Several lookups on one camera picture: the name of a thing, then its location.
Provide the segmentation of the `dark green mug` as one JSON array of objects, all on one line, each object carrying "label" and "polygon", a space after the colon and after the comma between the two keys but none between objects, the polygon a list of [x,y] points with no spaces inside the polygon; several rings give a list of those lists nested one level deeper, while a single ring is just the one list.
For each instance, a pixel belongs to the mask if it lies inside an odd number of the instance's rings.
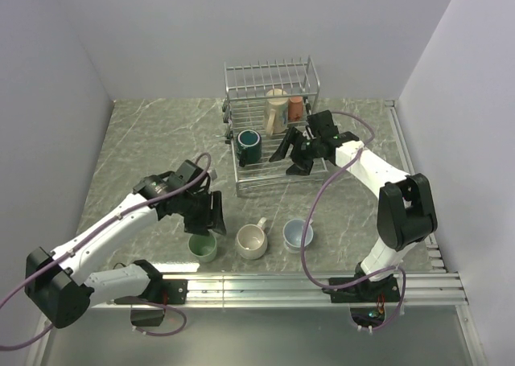
[{"label": "dark green mug", "polygon": [[239,167],[260,162],[262,158],[262,137],[255,130],[242,130],[236,138],[236,154]]}]

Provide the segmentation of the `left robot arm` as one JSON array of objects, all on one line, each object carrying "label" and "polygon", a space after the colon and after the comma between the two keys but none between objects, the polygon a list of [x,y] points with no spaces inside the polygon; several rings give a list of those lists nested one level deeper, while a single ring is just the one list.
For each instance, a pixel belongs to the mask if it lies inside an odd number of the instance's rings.
[{"label": "left robot arm", "polygon": [[186,233],[224,235],[222,194],[211,191],[212,179],[211,171],[190,160],[177,171],[142,179],[85,232],[51,252],[32,251],[26,261],[25,294],[56,328],[67,327],[88,308],[114,299],[170,300],[162,273],[146,260],[119,269],[97,268],[136,234],[167,216],[182,216]]}]

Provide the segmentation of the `light green cup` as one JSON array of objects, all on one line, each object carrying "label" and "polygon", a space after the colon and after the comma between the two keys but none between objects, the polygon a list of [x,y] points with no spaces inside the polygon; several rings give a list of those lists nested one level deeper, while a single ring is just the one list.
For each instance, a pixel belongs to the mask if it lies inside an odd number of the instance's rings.
[{"label": "light green cup", "polygon": [[216,258],[217,241],[212,234],[191,235],[188,241],[190,253],[200,263],[209,263]]}]

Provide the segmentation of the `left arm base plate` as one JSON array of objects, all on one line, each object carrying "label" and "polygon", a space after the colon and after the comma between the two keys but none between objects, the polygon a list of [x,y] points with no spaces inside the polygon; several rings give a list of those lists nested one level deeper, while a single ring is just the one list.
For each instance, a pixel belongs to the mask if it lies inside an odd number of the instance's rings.
[{"label": "left arm base plate", "polygon": [[[179,334],[187,325],[187,316],[178,308],[185,304],[188,292],[186,279],[162,279],[152,281],[138,297],[115,298],[115,305],[130,307],[130,322],[134,331],[147,336],[165,337]],[[164,323],[167,312],[177,314],[182,323],[173,331],[155,332],[150,328]]]}]

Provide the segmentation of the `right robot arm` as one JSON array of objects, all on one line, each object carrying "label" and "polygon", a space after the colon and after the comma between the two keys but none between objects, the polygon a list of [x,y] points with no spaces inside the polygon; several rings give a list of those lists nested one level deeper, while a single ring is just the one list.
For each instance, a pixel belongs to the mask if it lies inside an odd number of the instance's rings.
[{"label": "right robot arm", "polygon": [[353,290],[357,297],[372,301],[387,278],[399,268],[404,256],[438,227],[435,205],[428,178],[411,175],[374,154],[368,145],[351,132],[340,132],[334,113],[324,110],[307,117],[307,131],[290,128],[270,157],[276,162],[289,157],[288,175],[307,176],[316,159],[324,159],[337,171],[319,189],[322,195],[344,172],[358,179],[377,198],[378,239],[369,254],[356,267],[354,280],[342,285],[323,284],[311,273],[307,278],[326,293]]}]

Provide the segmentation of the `cream tall mug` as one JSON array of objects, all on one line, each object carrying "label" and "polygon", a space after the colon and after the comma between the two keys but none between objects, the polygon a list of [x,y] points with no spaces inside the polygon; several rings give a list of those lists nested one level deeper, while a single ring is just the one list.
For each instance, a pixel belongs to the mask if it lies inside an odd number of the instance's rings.
[{"label": "cream tall mug", "polygon": [[267,136],[280,134],[287,128],[289,97],[280,88],[266,93],[263,127]]}]

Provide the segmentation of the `pink mug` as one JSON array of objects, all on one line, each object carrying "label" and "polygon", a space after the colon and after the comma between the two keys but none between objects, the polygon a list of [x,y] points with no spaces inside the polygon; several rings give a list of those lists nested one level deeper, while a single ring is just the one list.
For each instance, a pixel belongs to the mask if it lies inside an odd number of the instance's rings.
[{"label": "pink mug", "polygon": [[300,121],[303,117],[303,110],[303,98],[301,96],[290,97],[288,101],[288,121]]}]

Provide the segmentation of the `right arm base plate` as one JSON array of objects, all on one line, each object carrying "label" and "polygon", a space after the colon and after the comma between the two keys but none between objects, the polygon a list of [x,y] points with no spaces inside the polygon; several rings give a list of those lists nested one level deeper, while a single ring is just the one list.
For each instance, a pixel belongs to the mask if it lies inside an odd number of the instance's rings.
[{"label": "right arm base plate", "polygon": [[358,330],[374,332],[390,322],[400,313],[404,297],[404,286],[389,275],[379,282],[365,280],[354,286],[333,290],[323,289],[331,303],[371,303],[368,307],[351,307],[350,316]]}]

